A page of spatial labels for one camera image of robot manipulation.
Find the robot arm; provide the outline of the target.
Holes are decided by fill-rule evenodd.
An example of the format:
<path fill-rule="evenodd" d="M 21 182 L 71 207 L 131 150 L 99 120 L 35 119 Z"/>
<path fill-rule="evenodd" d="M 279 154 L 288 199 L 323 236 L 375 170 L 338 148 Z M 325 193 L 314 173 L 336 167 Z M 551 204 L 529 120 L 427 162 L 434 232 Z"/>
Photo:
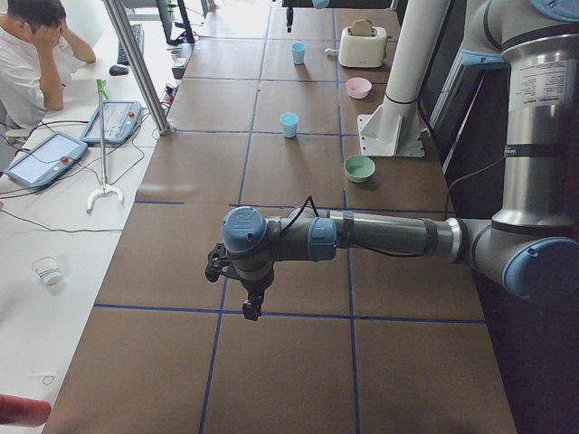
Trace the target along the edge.
<path fill-rule="evenodd" d="M 569 237 L 574 222 L 564 190 L 578 122 L 578 4 L 470 1 L 462 60 L 510 68 L 501 209 L 488 220 L 442 222 L 319 212 L 312 201 L 284 218 L 266 218 L 249 206 L 233 209 L 205 275 L 241 282 L 247 319 L 260 317 L 276 262 L 331 260 L 346 248 L 445 257 L 533 303 L 553 303 L 577 290 L 578 244 Z"/>
<path fill-rule="evenodd" d="M 325 9 L 330 5 L 329 0 L 282 0 L 281 5 L 286 9 L 286 30 L 292 31 L 295 8 L 313 7 L 315 9 Z"/>

